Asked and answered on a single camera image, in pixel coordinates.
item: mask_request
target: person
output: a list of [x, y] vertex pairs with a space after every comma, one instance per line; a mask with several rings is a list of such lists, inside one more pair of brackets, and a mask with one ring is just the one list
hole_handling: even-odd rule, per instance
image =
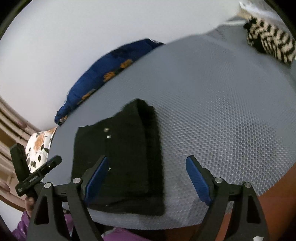
[[[25, 211], [22, 214], [21, 221], [18, 223], [17, 228], [12, 232], [13, 236], [18, 241], [26, 241], [28, 234], [28, 227], [30, 223], [30, 218], [33, 213], [35, 201], [32, 197], [27, 197], [25, 199]], [[74, 223], [71, 214], [65, 214], [65, 220], [68, 227], [69, 233], [72, 232]], [[129, 232], [128, 230], [122, 228], [113, 228], [105, 232], [103, 235], [104, 241], [149, 241], [143, 237]]]

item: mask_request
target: honeycomb textured surface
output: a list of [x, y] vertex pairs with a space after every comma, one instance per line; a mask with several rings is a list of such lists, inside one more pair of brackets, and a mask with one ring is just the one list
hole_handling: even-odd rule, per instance
[[109, 81], [58, 128], [49, 157], [61, 155], [63, 161], [44, 181], [70, 181], [78, 127], [111, 117], [141, 98], [157, 112], [165, 214], [89, 212], [96, 222], [131, 229], [199, 224], [207, 206], [186, 172], [189, 155], [213, 176], [250, 182], [257, 195], [295, 163], [295, 67], [295, 61], [289, 68], [248, 46], [242, 26], [220, 26], [161, 46]]

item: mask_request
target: purple clothing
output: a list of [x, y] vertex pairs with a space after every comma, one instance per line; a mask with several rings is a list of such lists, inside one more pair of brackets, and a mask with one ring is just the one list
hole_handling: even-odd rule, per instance
[[[71, 214], [65, 214], [66, 224], [69, 232], [73, 229], [73, 220]], [[24, 211], [22, 214], [22, 219], [18, 223], [17, 228], [12, 232], [13, 236], [16, 237], [18, 241], [26, 241], [28, 227], [30, 223], [30, 217], [27, 212]], [[125, 229], [116, 228], [111, 233], [103, 237], [104, 241], [149, 241], [148, 239], [142, 238], [136, 234], [133, 234]]]

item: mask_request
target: white wall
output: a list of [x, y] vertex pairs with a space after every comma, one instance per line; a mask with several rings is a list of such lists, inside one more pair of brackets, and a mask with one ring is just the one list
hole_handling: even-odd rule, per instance
[[164, 43], [215, 28], [238, 0], [33, 0], [0, 41], [0, 96], [39, 129], [101, 56], [142, 38]]
[[14, 209], [0, 200], [0, 214], [10, 231], [16, 229], [21, 220], [22, 212]]

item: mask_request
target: folded black garment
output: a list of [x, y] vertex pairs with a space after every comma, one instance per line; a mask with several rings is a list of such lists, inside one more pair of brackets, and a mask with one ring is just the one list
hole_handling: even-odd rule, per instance
[[143, 100], [115, 116], [80, 127], [74, 144], [72, 178], [81, 177], [101, 155], [110, 171], [90, 208], [111, 213], [164, 214], [163, 166], [154, 108]]

